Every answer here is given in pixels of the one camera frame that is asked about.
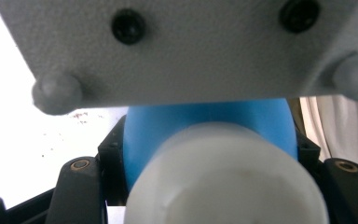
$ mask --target white fabric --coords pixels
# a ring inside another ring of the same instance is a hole
[[[358,163],[358,103],[343,96],[301,99],[307,137],[324,154]]]

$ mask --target brass screw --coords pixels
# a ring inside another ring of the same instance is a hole
[[[336,161],[336,166],[346,172],[349,173],[357,173],[358,168],[357,166],[353,165],[352,163],[346,162],[346,161]]]
[[[78,171],[78,170],[81,170],[83,168],[86,168],[89,164],[90,164],[90,161],[88,161],[88,160],[75,161],[71,165],[71,170]]]

